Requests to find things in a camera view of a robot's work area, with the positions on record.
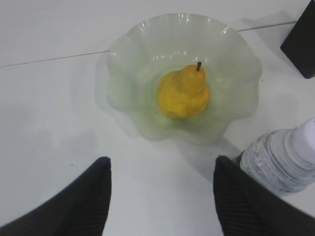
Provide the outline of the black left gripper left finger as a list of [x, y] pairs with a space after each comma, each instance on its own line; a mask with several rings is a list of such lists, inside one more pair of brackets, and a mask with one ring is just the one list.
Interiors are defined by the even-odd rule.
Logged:
[[98, 158], [74, 182], [2, 226], [2, 236], [100, 236], [111, 201], [111, 160]]

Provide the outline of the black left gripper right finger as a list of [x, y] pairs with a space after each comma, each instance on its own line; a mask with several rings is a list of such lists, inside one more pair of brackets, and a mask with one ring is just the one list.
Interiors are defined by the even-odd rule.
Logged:
[[213, 174], [216, 212], [225, 236], [313, 236], [315, 219], [257, 183], [228, 157]]

